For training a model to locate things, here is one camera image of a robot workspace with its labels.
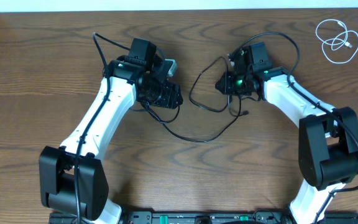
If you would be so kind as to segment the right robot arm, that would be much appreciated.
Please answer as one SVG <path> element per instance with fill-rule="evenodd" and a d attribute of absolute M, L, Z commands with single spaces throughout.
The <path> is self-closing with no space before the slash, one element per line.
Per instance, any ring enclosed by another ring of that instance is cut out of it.
<path fill-rule="evenodd" d="M 303 182 L 285 222 L 318 223 L 336 194 L 358 190 L 358 119 L 353 109 L 317 99 L 282 67 L 227 72 L 215 88 L 231 96 L 256 93 L 297 126 Z"/>

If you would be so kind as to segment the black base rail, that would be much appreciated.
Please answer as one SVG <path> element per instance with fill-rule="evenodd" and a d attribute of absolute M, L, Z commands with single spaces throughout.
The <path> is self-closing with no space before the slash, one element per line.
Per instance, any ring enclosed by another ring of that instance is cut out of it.
<path fill-rule="evenodd" d="M 250 213 L 155 213 L 124 212 L 119 224 L 198 224 L 198 223 L 295 223 L 282 212 L 259 210 Z M 48 223 L 76 223 L 73 215 L 51 213 Z M 326 213 L 318 223 L 358 224 L 358 213 Z"/>

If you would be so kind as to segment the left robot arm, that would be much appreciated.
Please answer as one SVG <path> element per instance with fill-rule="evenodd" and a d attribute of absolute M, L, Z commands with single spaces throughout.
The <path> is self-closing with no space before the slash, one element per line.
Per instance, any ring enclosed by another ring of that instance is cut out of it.
<path fill-rule="evenodd" d="M 53 209 L 50 223 L 119 223 L 122 208 L 108 198 L 103 161 L 121 119 L 135 102 L 145 110 L 183 103 L 180 86 L 169 81 L 176 61 L 150 41 L 134 39 L 128 54 L 101 60 L 101 86 L 79 125 L 59 147 L 40 153 L 40 198 Z"/>

